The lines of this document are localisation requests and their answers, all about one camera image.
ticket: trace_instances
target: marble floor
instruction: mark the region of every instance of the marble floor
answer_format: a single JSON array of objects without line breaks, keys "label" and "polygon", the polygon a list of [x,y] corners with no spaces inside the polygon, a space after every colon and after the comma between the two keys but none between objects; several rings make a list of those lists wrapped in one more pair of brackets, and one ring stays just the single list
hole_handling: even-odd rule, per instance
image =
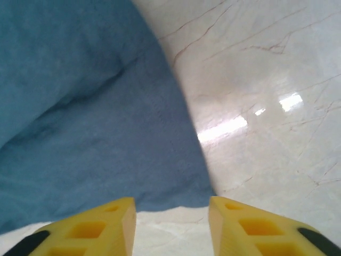
[{"label": "marble floor", "polygon": [[[134,0],[179,80],[217,193],[341,245],[341,2]],[[207,209],[139,213],[134,255],[213,255]]]}]

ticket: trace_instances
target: black rubber pad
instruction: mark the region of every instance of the black rubber pad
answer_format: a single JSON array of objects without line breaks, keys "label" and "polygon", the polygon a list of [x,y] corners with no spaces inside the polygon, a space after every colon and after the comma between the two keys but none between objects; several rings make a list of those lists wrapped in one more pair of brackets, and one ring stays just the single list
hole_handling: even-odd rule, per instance
[{"label": "black rubber pad", "polygon": [[322,234],[306,228],[298,228],[298,232],[320,249],[326,256],[341,256],[341,249]]},{"label": "black rubber pad", "polygon": [[4,254],[4,256],[28,256],[35,250],[48,236],[50,232],[47,230],[40,231],[25,237],[13,248]]}]

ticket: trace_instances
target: rectangular hole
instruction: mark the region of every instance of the rectangular hole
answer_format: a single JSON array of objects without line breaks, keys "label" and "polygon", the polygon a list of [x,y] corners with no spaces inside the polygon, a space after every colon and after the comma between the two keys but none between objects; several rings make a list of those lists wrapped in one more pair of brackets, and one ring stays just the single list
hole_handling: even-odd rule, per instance
[{"label": "rectangular hole", "polygon": [[307,256],[291,243],[263,243],[256,246],[263,256]]},{"label": "rectangular hole", "polygon": [[106,212],[116,212],[118,210],[118,206],[112,206],[107,208],[105,211]]},{"label": "rectangular hole", "polygon": [[48,256],[83,256],[85,248],[52,248]]},{"label": "rectangular hole", "polygon": [[71,232],[68,238],[98,238],[105,228],[103,221],[89,221],[78,223]]},{"label": "rectangular hole", "polygon": [[239,205],[236,204],[225,204],[225,207],[229,210],[241,210],[242,207],[240,207]]},{"label": "rectangular hole", "polygon": [[283,235],[276,224],[266,219],[242,219],[239,223],[249,236]]}]

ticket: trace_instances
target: white marble surface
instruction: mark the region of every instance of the white marble surface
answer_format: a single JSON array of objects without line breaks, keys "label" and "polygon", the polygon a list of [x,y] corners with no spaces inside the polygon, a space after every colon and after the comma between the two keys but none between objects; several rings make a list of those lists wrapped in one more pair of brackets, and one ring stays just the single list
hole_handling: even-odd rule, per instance
[{"label": "white marble surface", "polygon": [[[341,2],[134,2],[180,81],[217,193],[340,246]],[[213,255],[207,209],[139,213],[134,255]]]}]

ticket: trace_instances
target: blue fabric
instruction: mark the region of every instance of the blue fabric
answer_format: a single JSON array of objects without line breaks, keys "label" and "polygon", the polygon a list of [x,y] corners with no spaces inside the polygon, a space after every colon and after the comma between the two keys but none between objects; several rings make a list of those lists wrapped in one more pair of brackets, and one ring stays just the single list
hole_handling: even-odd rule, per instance
[{"label": "blue fabric", "polygon": [[213,195],[185,101],[127,0],[0,1],[0,233],[124,196]]}]

